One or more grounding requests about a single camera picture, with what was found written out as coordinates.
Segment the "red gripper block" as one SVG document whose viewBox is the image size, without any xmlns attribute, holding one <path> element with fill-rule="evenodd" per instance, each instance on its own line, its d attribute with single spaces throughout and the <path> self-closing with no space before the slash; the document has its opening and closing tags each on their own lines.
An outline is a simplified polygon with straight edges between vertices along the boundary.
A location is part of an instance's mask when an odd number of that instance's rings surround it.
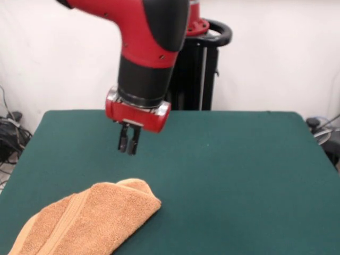
<svg viewBox="0 0 340 255">
<path fill-rule="evenodd" d="M 106 97 L 105 111 L 107 117 L 115 122 L 129 123 L 142 127 L 147 131 L 159 133 L 169 116 L 171 104 L 162 101 L 158 107 L 152 109 L 131 106 L 123 102 L 115 87 L 111 87 Z M 128 146 L 128 129 L 127 124 L 122 124 L 118 143 L 118 150 L 122 153 L 126 152 Z M 127 150 L 130 156 L 135 155 L 137 152 L 140 132 L 140 128 L 135 127 L 133 129 L 133 137 Z"/>
</svg>

